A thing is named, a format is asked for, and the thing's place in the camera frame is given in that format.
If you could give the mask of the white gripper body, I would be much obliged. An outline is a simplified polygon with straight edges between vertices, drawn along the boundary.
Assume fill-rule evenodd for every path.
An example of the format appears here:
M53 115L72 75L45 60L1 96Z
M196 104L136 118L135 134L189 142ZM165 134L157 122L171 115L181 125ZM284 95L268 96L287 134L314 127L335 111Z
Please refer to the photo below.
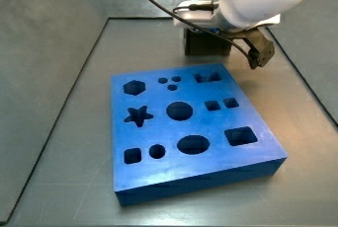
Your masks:
M280 22L279 15L260 21L248 20L225 3L208 1L184 1L172 12L201 28L219 29L225 33L239 33Z

